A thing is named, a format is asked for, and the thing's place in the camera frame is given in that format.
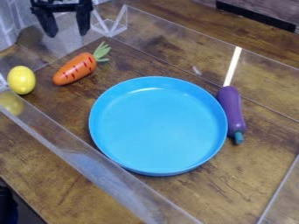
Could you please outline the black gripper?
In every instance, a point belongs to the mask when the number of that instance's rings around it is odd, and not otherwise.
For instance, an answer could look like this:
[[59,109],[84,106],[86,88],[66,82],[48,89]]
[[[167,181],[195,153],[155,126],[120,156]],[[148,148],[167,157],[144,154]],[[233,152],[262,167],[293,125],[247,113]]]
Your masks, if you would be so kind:
[[84,36],[90,31],[92,0],[31,0],[31,4],[32,14],[38,17],[42,28],[51,38],[59,31],[54,12],[76,11],[79,34]]

